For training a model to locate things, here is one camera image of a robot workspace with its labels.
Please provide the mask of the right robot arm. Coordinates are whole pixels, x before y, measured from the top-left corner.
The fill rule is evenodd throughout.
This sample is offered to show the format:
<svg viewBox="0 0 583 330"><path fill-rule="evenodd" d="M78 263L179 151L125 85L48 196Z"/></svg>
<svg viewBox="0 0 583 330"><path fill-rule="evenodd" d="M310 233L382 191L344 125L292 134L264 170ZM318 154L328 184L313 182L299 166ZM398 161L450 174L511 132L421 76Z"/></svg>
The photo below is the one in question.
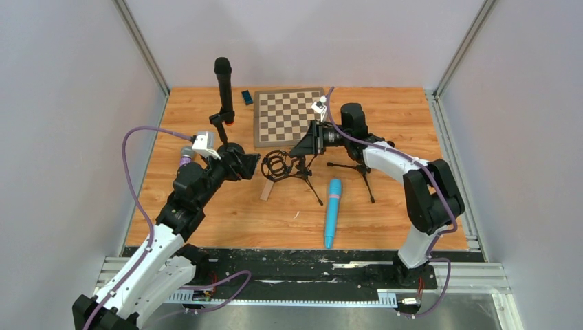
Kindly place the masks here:
<svg viewBox="0 0 583 330"><path fill-rule="evenodd" d="M427 161L395 148L369 132L359 103L340 108L340 123L313 120L290 154L321 155L328 147L342 146L349 157L402 184L411 229L398 251L398 264L408 270L425 265L440 236L454 232L465 204L450 165L443 159Z"/></svg>

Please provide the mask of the purple glitter microphone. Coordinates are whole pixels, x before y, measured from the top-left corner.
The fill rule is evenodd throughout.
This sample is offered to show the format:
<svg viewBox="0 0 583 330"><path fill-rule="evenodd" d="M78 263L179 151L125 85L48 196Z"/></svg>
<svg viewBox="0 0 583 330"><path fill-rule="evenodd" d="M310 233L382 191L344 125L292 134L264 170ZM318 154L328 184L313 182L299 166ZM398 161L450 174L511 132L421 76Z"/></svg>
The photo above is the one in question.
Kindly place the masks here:
<svg viewBox="0 0 583 330"><path fill-rule="evenodd" d="M189 164L194 161L197 153L192 149L192 146L184 146L181 149L181 157L179 160L179 167Z"/></svg>

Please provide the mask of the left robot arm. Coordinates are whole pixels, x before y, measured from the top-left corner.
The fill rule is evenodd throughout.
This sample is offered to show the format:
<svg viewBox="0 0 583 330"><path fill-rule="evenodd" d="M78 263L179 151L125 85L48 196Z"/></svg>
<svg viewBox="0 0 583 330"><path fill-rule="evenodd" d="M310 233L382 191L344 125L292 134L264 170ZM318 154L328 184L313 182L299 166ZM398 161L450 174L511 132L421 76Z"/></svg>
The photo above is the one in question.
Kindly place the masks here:
<svg viewBox="0 0 583 330"><path fill-rule="evenodd" d="M260 158L229 143L211 151L205 167L180 166L173 192L139 249L93 297L80 295L73 304L75 329L140 329L200 273L205 258L187 241L203 221L204 207L224 182L253 178Z"/></svg>

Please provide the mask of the black microphone orange end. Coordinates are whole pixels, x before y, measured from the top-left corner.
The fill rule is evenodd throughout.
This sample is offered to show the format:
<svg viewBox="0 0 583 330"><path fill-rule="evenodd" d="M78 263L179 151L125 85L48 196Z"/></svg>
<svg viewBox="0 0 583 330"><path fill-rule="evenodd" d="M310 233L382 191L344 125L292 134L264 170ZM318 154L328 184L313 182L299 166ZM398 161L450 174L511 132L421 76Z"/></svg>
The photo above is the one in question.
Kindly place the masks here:
<svg viewBox="0 0 583 330"><path fill-rule="evenodd" d="M217 77L221 109L219 114L227 125L234 123L234 107L232 100L231 75L232 67L226 57L218 57L214 62L214 73Z"/></svg>

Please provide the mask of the black round-base mic stand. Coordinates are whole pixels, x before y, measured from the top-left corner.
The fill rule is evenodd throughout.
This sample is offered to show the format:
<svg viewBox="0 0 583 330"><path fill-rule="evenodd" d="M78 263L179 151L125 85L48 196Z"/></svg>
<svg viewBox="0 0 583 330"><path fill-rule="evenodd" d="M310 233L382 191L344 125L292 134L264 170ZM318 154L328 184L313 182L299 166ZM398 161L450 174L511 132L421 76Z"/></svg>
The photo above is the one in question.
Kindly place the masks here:
<svg viewBox="0 0 583 330"><path fill-rule="evenodd" d="M217 133L219 134L219 138L222 142L222 145L217 150L221 158L224 158L228 153L237 153L242 155L245 152L243 147L239 144L228 141L228 136L224 128L224 124L227 124L228 120L230 120L230 124L233 123L234 111L226 111L223 108L221 108L218 113L209 117L211 125L216 128Z"/></svg>

